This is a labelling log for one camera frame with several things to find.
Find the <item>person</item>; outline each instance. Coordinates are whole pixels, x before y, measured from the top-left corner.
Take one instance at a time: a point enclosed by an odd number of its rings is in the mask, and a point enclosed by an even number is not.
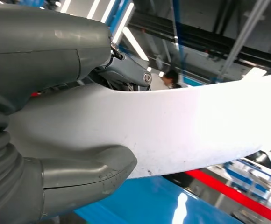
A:
[[[179,74],[175,70],[170,70],[163,77],[160,77],[157,74],[152,74],[152,82],[150,88],[151,90],[172,89],[174,88],[174,85],[177,85],[178,79]]]

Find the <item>blue structure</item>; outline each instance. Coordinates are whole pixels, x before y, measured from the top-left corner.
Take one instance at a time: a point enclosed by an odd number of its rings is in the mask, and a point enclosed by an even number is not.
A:
[[[160,176],[127,180],[76,213],[91,224],[240,224]]]

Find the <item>gray metal part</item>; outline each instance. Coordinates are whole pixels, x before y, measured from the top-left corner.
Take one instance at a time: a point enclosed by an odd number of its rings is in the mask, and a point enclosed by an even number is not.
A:
[[[0,4],[0,53],[55,49],[110,49],[101,22],[11,4]]]
[[[121,81],[124,83],[134,83],[140,86],[148,86],[143,77],[146,69],[135,62],[128,55],[123,54],[123,59],[114,57],[113,62],[105,70],[99,72],[100,75],[110,80]]]
[[[39,160],[26,158],[21,183],[0,207],[0,224],[27,224],[39,220],[44,201],[42,178]]]
[[[10,114],[33,92],[83,79],[110,55],[110,32],[101,22],[0,4],[0,111]]]
[[[95,152],[80,159],[70,159],[70,153],[66,159],[25,158],[18,187],[0,207],[0,224],[36,222],[105,198],[121,185],[137,163],[123,146]]]
[[[91,156],[76,159],[41,159],[44,188],[61,188],[101,182],[126,170],[136,157],[123,146],[111,147]]]
[[[83,181],[85,183],[82,185],[46,189],[43,214],[55,216],[60,211],[73,210],[109,196],[126,180],[137,163],[136,158],[126,147],[113,147],[103,152],[103,154],[100,156],[102,161],[105,160],[107,164],[114,165],[119,169],[106,175],[99,175],[98,172],[95,178],[92,178],[92,175],[80,176],[79,177],[80,183]],[[123,155],[123,160],[120,160],[120,154]],[[86,184],[89,180],[92,180],[93,183]]]
[[[111,55],[110,46],[107,48],[89,48],[78,49],[77,53],[80,58],[80,70],[78,79],[83,79],[90,73],[98,64],[101,65],[108,62]]]

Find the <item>white surface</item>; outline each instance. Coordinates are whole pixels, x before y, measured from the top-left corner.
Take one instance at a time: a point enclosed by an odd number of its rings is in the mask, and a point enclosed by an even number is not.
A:
[[[37,97],[11,115],[8,129],[30,157],[124,145],[138,159],[130,178],[207,167],[256,152],[271,138],[271,76],[148,92],[80,86]]]
[[[163,81],[157,74],[152,73],[152,82],[150,85],[151,90],[168,90],[169,87],[164,85]]]

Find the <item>metal pole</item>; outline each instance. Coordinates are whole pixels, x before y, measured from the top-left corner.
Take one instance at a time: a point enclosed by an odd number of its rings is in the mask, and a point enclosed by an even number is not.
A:
[[[233,63],[233,61],[237,57],[237,55],[241,50],[242,46],[245,43],[247,37],[253,31],[256,26],[258,20],[262,16],[262,14],[266,9],[271,0],[257,0],[254,6],[253,10],[250,12],[249,18],[245,22],[244,26],[242,28],[241,33],[238,35],[238,38],[235,41],[233,48],[231,50],[227,60],[222,68],[220,74],[218,76],[218,79],[222,79],[225,73]]]

